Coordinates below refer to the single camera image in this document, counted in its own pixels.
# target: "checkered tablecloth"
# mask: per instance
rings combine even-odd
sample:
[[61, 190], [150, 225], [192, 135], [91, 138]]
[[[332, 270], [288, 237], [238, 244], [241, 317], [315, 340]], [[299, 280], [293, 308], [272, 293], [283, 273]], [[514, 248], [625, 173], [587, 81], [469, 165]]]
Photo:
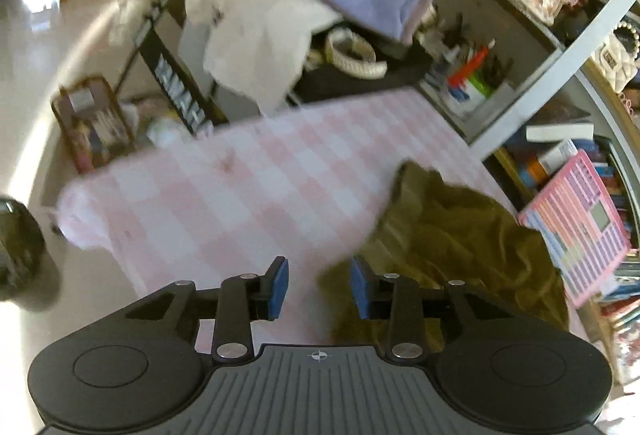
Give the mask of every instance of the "checkered tablecloth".
[[513, 211], [430, 103], [401, 89], [304, 106], [117, 161], [66, 187], [58, 224], [80, 247], [110, 249], [139, 295], [179, 279], [218, 287], [286, 256], [281, 319], [255, 325], [254, 338], [322, 343], [329, 325], [316, 277], [364, 242], [407, 158]]

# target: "white quilted purse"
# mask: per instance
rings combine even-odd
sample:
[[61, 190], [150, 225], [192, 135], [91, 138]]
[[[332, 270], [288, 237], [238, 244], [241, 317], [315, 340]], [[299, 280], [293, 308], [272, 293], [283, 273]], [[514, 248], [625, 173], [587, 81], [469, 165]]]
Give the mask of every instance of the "white quilted purse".
[[638, 73], [635, 57], [626, 51], [613, 32], [591, 54], [591, 60], [616, 94], [622, 92], [626, 84]]

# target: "olive green garment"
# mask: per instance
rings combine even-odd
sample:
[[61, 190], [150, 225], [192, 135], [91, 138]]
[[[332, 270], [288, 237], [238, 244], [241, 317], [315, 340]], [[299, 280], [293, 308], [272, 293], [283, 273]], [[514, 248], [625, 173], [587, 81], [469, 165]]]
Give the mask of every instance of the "olive green garment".
[[[524, 227], [489, 196], [444, 183], [437, 171], [408, 161], [391, 199], [357, 253], [377, 274], [396, 272], [423, 288], [460, 279], [526, 313], [567, 330], [564, 287], [542, 235]], [[384, 325], [359, 319], [349, 261], [327, 269], [319, 285], [333, 312], [336, 343], [381, 343]], [[425, 321], [431, 348], [443, 348], [438, 320]]]

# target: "beige tile floor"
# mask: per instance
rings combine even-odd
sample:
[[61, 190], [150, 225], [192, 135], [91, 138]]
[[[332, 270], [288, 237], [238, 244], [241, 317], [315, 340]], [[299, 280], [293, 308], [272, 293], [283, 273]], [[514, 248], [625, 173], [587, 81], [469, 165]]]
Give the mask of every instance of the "beige tile floor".
[[[33, 435], [42, 426], [26, 388], [33, 357], [52, 341], [130, 303], [134, 292], [106, 252], [81, 252], [49, 231], [46, 206], [74, 175], [49, 108], [60, 84], [101, 73], [115, 82], [127, 50], [109, 47], [114, 0], [70, 0], [32, 14], [22, 0], [0, 0], [0, 191], [28, 205], [48, 255], [31, 288], [0, 303], [0, 433]], [[152, 82], [145, 67], [131, 77]]]

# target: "metal screw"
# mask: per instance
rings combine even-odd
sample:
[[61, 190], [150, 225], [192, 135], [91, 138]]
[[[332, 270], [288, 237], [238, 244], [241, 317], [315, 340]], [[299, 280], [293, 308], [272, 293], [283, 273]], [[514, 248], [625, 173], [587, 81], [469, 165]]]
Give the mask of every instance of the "metal screw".
[[220, 345], [216, 350], [216, 353], [225, 359], [237, 359], [246, 354], [246, 352], [246, 346], [240, 343], [225, 343], [224, 345]]
[[399, 343], [391, 349], [391, 353], [401, 359], [415, 359], [422, 355], [422, 349], [415, 343]]

